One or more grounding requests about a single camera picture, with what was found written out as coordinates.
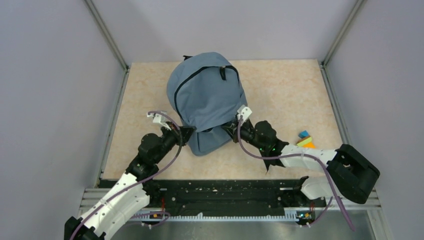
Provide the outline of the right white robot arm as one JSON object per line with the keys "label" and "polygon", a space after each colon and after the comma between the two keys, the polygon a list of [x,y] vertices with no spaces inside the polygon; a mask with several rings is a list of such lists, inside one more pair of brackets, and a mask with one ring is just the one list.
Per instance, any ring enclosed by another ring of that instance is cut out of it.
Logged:
{"label": "right white robot arm", "polygon": [[249,156],[261,159],[265,166],[305,168],[321,171],[325,180],[307,177],[300,188],[293,192],[293,200],[299,206],[307,206],[313,199],[337,195],[356,204],[365,204],[380,177],[380,171],[350,144],[336,149],[301,147],[282,141],[271,124],[264,120],[256,125],[233,120],[221,128],[235,143],[247,143],[259,150],[259,155],[249,151]]}

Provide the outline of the blue grey backpack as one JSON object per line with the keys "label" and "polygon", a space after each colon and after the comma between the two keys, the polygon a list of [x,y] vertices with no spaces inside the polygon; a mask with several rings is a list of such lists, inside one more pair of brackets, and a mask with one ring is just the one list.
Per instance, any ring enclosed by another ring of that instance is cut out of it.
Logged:
{"label": "blue grey backpack", "polygon": [[188,140],[194,155],[234,142],[221,125],[237,120],[237,110],[248,102],[238,70],[223,55],[185,55],[169,77],[166,94],[182,124],[196,129]]}

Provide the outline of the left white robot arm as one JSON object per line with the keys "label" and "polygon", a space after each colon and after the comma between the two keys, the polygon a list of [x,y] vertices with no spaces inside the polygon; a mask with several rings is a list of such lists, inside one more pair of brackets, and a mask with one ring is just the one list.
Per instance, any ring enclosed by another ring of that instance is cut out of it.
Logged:
{"label": "left white robot arm", "polygon": [[180,149],[195,132],[192,126],[171,122],[161,127],[162,135],[148,133],[142,137],[136,157],[115,185],[80,217],[70,217],[64,225],[65,240],[110,240],[139,210],[154,207],[160,193],[143,184],[159,175],[158,163],[173,149]]}

